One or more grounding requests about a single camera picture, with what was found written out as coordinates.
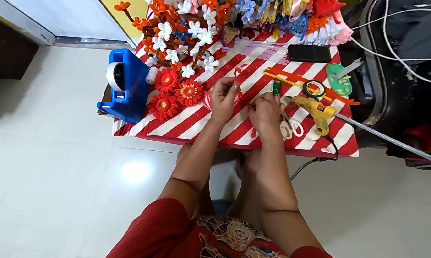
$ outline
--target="white cable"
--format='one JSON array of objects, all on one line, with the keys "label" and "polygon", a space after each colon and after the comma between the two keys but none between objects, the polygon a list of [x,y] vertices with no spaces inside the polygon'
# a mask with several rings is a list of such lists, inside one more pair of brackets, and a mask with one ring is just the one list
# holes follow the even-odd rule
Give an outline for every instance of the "white cable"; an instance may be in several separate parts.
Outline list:
[{"label": "white cable", "polygon": [[[409,12],[409,11],[431,11],[431,9],[429,9],[429,8],[418,8],[418,9],[403,10],[403,11],[398,11],[398,12],[395,12],[395,13],[391,13],[391,14],[389,14],[388,16],[392,16],[392,15],[400,14],[400,13],[403,13],[403,12]],[[364,23],[364,24],[362,24],[362,25],[360,25],[360,26],[353,27],[353,28],[351,28],[351,30],[355,30],[355,29],[358,29],[358,28],[360,28],[360,27],[367,26],[367,25],[368,25],[368,24],[370,24],[370,23],[377,22],[377,21],[379,21],[379,20],[383,20],[383,18],[384,18],[384,17],[381,17],[381,18],[379,18],[379,19],[376,19],[376,20],[373,20],[373,21],[370,21],[370,22]]]},{"label": "white cable", "polygon": [[431,6],[431,4],[421,4],[421,5],[415,5],[415,7],[426,7],[426,6]]},{"label": "white cable", "polygon": [[[369,52],[369,53],[372,53],[372,54],[373,54],[373,55],[375,55],[375,56],[381,56],[381,57],[384,57],[384,58],[389,59],[389,60],[397,61],[397,59],[396,59],[396,58],[389,57],[389,56],[384,56],[384,55],[382,55],[382,54],[379,54],[379,53],[373,52],[372,50],[370,50],[370,49],[368,49],[368,48],[364,47],[361,43],[357,42],[353,37],[351,37],[351,40],[352,40],[356,45],[358,45],[361,49],[363,49],[363,50],[365,50],[365,51],[367,51],[367,52]],[[412,59],[402,59],[402,60],[403,60],[403,61],[431,61],[431,58],[412,58]]]},{"label": "white cable", "polygon": [[384,40],[386,41],[386,45],[387,48],[389,49],[389,51],[391,51],[391,54],[397,58],[397,61],[399,61],[411,74],[413,74],[414,76],[416,76],[418,79],[426,81],[431,83],[431,80],[426,79],[422,76],[420,76],[419,74],[415,73],[411,67],[409,67],[399,56],[397,56],[397,54],[394,52],[394,49],[392,49],[391,44],[389,42],[389,38],[387,37],[387,32],[386,32],[386,21],[387,21],[387,12],[389,9],[389,0],[386,0],[386,10],[384,11],[384,19],[383,19],[383,35],[384,35]]}]

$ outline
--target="smartphone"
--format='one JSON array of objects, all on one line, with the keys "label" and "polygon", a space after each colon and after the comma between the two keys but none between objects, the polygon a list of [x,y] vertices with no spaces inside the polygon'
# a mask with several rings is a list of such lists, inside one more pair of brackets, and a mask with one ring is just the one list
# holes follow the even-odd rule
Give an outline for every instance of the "smartphone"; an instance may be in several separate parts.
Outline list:
[{"label": "smartphone", "polygon": [[332,59],[328,46],[289,45],[288,51],[290,61],[328,63]]}]

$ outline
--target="knee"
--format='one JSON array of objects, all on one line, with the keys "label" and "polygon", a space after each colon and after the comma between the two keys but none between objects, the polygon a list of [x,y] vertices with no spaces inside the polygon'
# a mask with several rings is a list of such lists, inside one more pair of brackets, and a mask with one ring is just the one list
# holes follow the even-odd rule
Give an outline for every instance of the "knee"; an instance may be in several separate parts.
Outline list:
[{"label": "knee", "polygon": [[177,154],[177,161],[175,162],[176,164],[178,164],[180,162],[180,160],[182,160],[184,158],[184,156],[188,153],[188,151],[190,150],[191,146],[193,144],[191,143],[185,143],[182,148],[179,150],[179,153]]}]

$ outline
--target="table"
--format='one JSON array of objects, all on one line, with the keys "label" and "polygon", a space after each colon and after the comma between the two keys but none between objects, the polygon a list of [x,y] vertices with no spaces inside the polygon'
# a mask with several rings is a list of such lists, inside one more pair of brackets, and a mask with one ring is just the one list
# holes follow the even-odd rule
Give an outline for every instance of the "table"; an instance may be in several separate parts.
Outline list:
[{"label": "table", "polygon": [[[214,36],[214,43],[209,48],[211,53],[222,47],[220,41],[216,40],[217,37]],[[292,34],[285,34],[283,38],[276,41],[272,38],[271,33],[260,32],[254,40],[297,44],[299,38]],[[331,47],[330,52],[332,60],[329,63],[340,63],[337,48]],[[144,54],[143,45],[140,44],[136,55],[141,60],[146,61],[148,56],[144,56]],[[199,81],[204,88],[208,89],[221,77],[233,77],[235,67],[247,64],[241,67],[242,72],[237,76],[237,80],[241,82],[241,91],[248,100],[254,100],[264,92],[271,91],[272,78],[263,74],[263,70],[267,67],[275,67],[307,79],[323,81],[328,86],[327,74],[325,72],[327,64],[325,63],[289,62],[287,65],[278,64],[277,62],[285,57],[284,53],[279,52],[272,55],[268,61],[257,57],[255,53],[250,54],[250,56],[244,56],[236,54],[236,51],[230,51],[220,59],[220,65],[214,73],[195,71],[195,75],[191,79]],[[296,82],[296,80],[291,78],[288,78],[288,80]],[[151,91],[149,100],[156,93],[158,91]],[[284,95],[306,96],[300,87],[293,85],[282,85],[281,96]],[[320,101],[326,106],[330,105],[336,108],[340,114],[352,117],[349,105],[339,100],[327,101],[320,98]],[[284,142],[287,154],[313,157],[335,156],[332,144],[324,137],[320,137],[315,133],[316,125],[314,120],[307,116],[308,112],[298,107],[286,108],[285,111],[290,118],[299,121],[304,128],[302,137],[293,136],[290,140]],[[168,121],[155,119],[152,114],[146,115],[142,121],[136,124],[126,124],[116,118],[113,125],[113,133],[115,136],[132,135],[143,139],[173,144],[192,143],[210,116],[211,112],[203,107],[202,103],[199,103],[195,106],[185,108],[180,114]],[[329,136],[334,139],[340,156],[358,157],[359,148],[354,136],[353,127],[338,118],[330,118],[328,122],[330,129]],[[238,102],[235,105],[231,119],[221,132],[218,148],[260,149],[261,141],[258,134],[255,138],[251,138],[252,128],[246,104]]]}]

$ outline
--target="white flower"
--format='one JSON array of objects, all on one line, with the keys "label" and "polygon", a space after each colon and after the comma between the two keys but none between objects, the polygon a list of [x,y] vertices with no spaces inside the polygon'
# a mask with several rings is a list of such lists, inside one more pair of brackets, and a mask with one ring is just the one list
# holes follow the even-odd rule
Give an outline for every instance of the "white flower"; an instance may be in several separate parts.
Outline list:
[{"label": "white flower", "polygon": [[194,47],[192,50],[190,50],[190,56],[194,56],[194,55],[196,55],[198,52],[199,52],[199,45],[198,45],[198,44],[196,44],[196,45],[195,45],[195,47]]},{"label": "white flower", "polygon": [[183,5],[178,4],[177,7],[179,8],[177,11],[178,14],[189,13],[191,9],[191,2],[189,0],[185,0]]},{"label": "white flower", "polygon": [[182,66],[182,77],[189,78],[193,74],[195,74],[195,71],[191,68],[191,64]]},{"label": "white flower", "polygon": [[210,71],[211,73],[213,73],[215,71],[215,67],[218,66],[220,64],[220,62],[214,61],[214,57],[210,56],[208,59],[204,60],[204,70],[205,71]]},{"label": "white flower", "polygon": [[196,23],[193,23],[192,21],[188,22],[188,26],[190,27],[188,29],[188,33],[193,33],[193,38],[197,38],[198,37],[198,33],[201,33],[202,28],[200,28],[201,24],[199,23],[199,21],[197,21]]},{"label": "white flower", "polygon": [[182,54],[188,55],[188,46],[179,45],[179,47],[176,50],[179,55],[182,55]]},{"label": "white flower", "polygon": [[172,33],[171,24],[169,22],[165,22],[164,24],[158,23],[158,28],[161,30],[158,32],[158,37],[164,38],[165,41],[168,41],[169,36]]},{"label": "white flower", "polygon": [[201,58],[202,59],[209,59],[210,56],[211,56],[211,53],[209,51],[206,51],[206,53],[204,53],[204,55]]},{"label": "white flower", "polygon": [[217,27],[216,26],[209,27],[208,31],[210,31],[212,33],[212,35],[216,35],[217,34]]},{"label": "white flower", "polygon": [[155,43],[153,44],[154,50],[160,49],[161,52],[164,52],[164,50],[166,49],[166,43],[163,41],[162,38],[153,37],[152,42]]},{"label": "white flower", "polygon": [[215,16],[217,15],[217,12],[211,11],[211,9],[207,7],[207,5],[202,6],[202,11],[204,12],[202,17],[207,20],[207,25],[212,26],[213,24],[215,24]]},{"label": "white flower", "polygon": [[166,50],[166,60],[171,60],[172,64],[175,64],[179,61],[179,56],[177,55],[177,51],[167,49]]},{"label": "white flower", "polygon": [[208,32],[206,28],[202,29],[202,32],[198,34],[199,42],[198,45],[212,44],[212,33]]}]

